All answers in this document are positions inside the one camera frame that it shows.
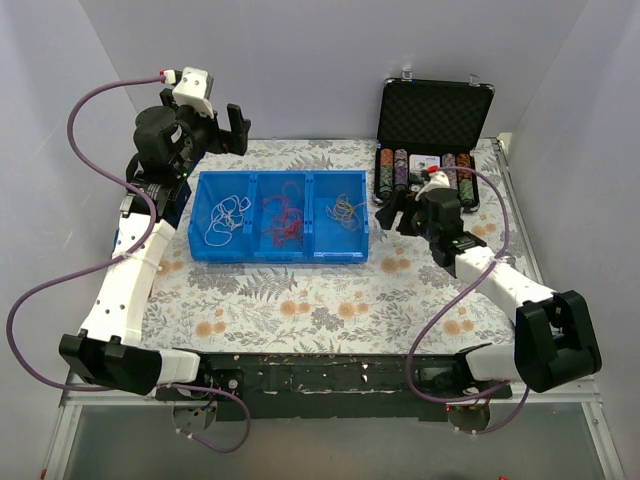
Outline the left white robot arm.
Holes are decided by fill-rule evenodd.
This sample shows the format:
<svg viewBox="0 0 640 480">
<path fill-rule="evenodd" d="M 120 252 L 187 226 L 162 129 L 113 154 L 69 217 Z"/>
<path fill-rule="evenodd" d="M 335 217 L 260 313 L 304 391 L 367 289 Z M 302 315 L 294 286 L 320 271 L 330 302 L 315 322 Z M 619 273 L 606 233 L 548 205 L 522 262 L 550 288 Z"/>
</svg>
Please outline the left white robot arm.
<svg viewBox="0 0 640 480">
<path fill-rule="evenodd" d="M 141 324 L 156 273 L 191 195 L 188 177 L 208 153 L 243 155 L 249 119 L 228 104 L 230 127 L 219 127 L 207 100 L 164 89 L 161 103 L 135 119 L 136 152 L 125 174 L 134 186 L 120 206 L 112 257 L 98 296 L 78 333 L 62 336 L 59 353 L 88 384 L 138 395 L 177 382 L 193 400 L 213 386 L 200 358 L 140 347 Z"/>
</svg>

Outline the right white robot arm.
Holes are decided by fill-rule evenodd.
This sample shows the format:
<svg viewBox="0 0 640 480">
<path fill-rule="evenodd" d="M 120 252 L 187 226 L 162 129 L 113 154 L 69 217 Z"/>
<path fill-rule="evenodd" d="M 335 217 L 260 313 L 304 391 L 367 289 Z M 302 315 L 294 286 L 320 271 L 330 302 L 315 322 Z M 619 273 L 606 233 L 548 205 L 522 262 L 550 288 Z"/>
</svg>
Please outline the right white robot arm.
<svg viewBox="0 0 640 480">
<path fill-rule="evenodd" d="M 460 352 L 454 389 L 475 397 L 489 382 L 522 381 L 537 393 L 602 368 L 587 302 L 574 290 L 557 292 L 503 262 L 467 231 L 455 191 L 439 187 L 398 191 L 375 215 L 380 227 L 420 236 L 435 263 L 496 305 L 515 327 L 511 345 L 483 345 Z"/>
</svg>

